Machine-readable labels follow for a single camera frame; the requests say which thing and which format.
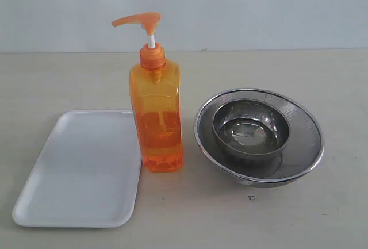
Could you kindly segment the steel mesh strainer basket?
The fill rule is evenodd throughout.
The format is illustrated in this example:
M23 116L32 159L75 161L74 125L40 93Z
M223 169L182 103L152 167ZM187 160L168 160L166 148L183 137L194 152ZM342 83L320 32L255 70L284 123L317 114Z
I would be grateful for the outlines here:
M290 124L286 147L270 160L243 160L226 153L215 140L212 118L224 103L255 99L279 110ZM236 182L252 187L278 187L311 172L324 152L323 134L316 119L302 105L273 91L253 88L222 91L207 100L194 120L194 135L207 159Z

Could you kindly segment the white rectangular plastic tray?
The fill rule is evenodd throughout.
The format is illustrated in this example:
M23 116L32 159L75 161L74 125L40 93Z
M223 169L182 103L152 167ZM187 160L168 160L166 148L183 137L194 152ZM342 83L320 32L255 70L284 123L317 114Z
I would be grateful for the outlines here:
M22 227L120 227L133 213L140 170L130 110L66 112L20 192L13 221Z

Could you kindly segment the orange soap pump bottle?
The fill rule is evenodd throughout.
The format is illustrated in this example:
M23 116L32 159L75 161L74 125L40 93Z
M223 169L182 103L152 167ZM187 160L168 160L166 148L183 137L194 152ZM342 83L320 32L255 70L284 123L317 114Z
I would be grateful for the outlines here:
M148 171L178 171L183 165L179 65L166 58L155 40L160 21L156 12L119 18L114 27L140 24L148 41L140 50L140 61L129 72L129 92L135 117L142 164Z

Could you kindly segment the small stainless steel bowl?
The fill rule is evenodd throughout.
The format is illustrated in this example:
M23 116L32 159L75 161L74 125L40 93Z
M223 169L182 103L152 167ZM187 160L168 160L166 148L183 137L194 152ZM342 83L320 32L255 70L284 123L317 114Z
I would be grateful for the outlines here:
M217 144L243 160L270 160L286 147L290 124L275 107L255 99L222 104L212 118Z

